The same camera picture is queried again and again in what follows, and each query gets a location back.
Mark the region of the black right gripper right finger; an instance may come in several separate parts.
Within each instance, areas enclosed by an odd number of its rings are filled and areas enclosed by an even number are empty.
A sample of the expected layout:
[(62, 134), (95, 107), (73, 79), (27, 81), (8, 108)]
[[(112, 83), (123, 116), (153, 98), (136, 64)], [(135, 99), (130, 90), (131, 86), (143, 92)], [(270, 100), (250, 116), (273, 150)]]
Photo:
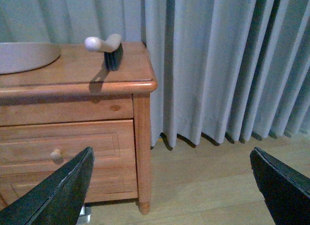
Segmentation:
[(259, 191), (277, 225), (310, 223), (310, 179), (255, 147), (250, 163)]

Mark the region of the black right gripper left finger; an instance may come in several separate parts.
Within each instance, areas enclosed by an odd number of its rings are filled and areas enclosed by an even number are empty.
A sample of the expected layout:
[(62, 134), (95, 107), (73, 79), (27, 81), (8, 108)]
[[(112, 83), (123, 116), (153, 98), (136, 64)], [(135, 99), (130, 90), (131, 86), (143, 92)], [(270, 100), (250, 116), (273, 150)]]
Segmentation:
[(24, 196), (2, 209), (2, 225), (75, 225), (93, 172), (94, 153), (86, 147)]

